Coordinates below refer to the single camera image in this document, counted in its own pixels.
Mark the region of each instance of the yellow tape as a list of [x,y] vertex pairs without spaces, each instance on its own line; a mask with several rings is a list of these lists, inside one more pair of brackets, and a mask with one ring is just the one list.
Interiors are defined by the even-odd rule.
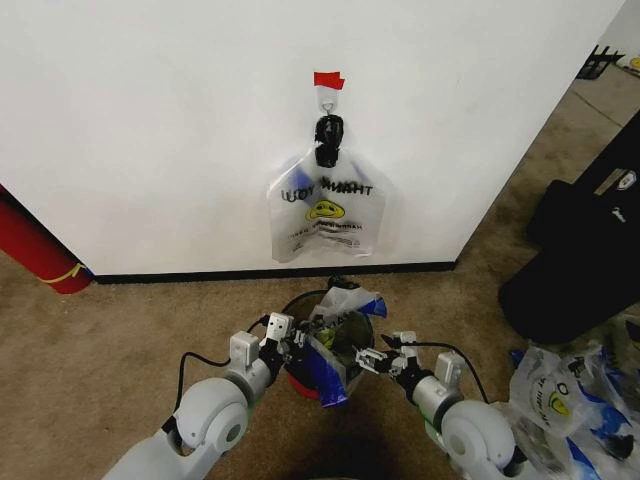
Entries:
[[64,275],[60,275],[58,278],[54,278],[53,280],[45,280],[44,278],[38,278],[38,279],[43,281],[44,283],[58,283],[58,282],[61,282],[62,280],[65,280],[65,279],[67,279],[69,277],[75,277],[78,274],[78,272],[83,268],[87,268],[87,267],[85,267],[81,263],[76,263],[75,267],[73,267],[71,270],[69,270]]

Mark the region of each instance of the black baseboard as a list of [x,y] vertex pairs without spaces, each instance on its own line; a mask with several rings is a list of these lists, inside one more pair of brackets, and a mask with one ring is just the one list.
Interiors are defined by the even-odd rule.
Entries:
[[456,262],[397,263],[349,267],[279,268],[275,270],[232,270],[228,272],[153,273],[131,275],[96,275],[98,283],[170,283],[246,280],[256,278],[330,277],[332,275],[367,275],[373,273],[445,272]]

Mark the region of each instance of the white logo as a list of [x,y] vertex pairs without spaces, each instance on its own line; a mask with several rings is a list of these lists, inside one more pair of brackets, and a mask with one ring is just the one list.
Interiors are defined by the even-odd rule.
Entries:
[[620,212],[620,207],[614,207],[614,209],[611,210],[611,213],[613,213],[616,216],[616,218],[620,220],[622,223],[627,223],[627,221],[624,218],[624,215],[622,215],[622,212]]
[[637,180],[636,172],[634,172],[633,170],[629,170],[627,174],[620,179],[620,181],[618,182],[618,186],[616,188],[618,190],[626,190],[631,185],[636,183],[636,180]]

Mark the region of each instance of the black cable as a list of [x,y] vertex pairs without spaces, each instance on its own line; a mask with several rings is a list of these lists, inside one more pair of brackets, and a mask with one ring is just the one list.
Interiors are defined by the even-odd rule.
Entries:
[[462,350],[460,350],[458,347],[454,345],[450,345],[448,343],[443,343],[443,342],[407,342],[407,343],[402,343],[401,345],[405,345],[407,347],[441,347],[441,348],[448,348],[450,350],[453,350],[458,355],[460,355],[464,359],[464,361],[467,363],[467,366],[469,367],[469,370],[471,370],[471,374],[473,375],[473,378],[476,381],[476,385],[478,385],[478,389],[480,390],[480,395],[482,395],[482,399],[484,400],[485,403],[489,403],[489,399],[487,398],[487,393],[484,391],[484,387],[482,386],[482,382],[480,381],[480,377],[478,376],[476,369],[473,367],[471,360],[469,360],[467,356],[464,353],[462,353]]
[[178,396],[176,398],[176,406],[173,411],[175,412],[180,407],[180,401],[182,400],[182,388],[184,386],[184,366],[187,362],[187,358],[192,357],[196,360],[200,360],[207,365],[211,365],[212,367],[226,367],[231,362],[230,358],[227,358],[224,362],[214,362],[213,360],[209,360],[208,358],[203,357],[195,352],[184,352],[182,354],[182,358],[180,359],[180,373],[178,374]]
[[256,320],[255,322],[253,322],[251,324],[251,326],[247,329],[247,333],[251,333],[253,331],[254,328],[256,328],[258,325],[266,325],[266,323],[269,321],[269,315],[265,315],[264,317],[260,317],[258,320]]
[[[254,328],[256,328],[258,325],[266,326],[268,322],[269,322],[269,315],[263,315],[262,317],[260,317],[258,320],[256,320],[251,324],[251,326],[247,330],[247,333],[251,333],[251,331]],[[206,363],[207,365],[210,365],[212,367],[226,367],[227,365],[229,365],[229,363],[231,363],[230,358],[227,358],[224,362],[214,362],[213,360],[209,360],[208,358],[203,357],[198,353],[184,352],[182,354],[182,358],[180,359],[180,372],[178,373],[178,395],[176,397],[176,406],[173,409],[174,412],[178,410],[178,408],[180,407],[180,402],[182,401],[182,390],[184,388],[184,367],[186,365],[187,358],[189,357],[195,358],[196,360],[200,360],[202,363]]]

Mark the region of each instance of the pile of plastic bags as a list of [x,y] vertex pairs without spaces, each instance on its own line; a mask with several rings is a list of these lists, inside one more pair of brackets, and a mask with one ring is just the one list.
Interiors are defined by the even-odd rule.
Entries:
[[502,409],[542,475],[640,478],[639,325],[620,317],[605,346],[562,357],[532,347],[520,361]]

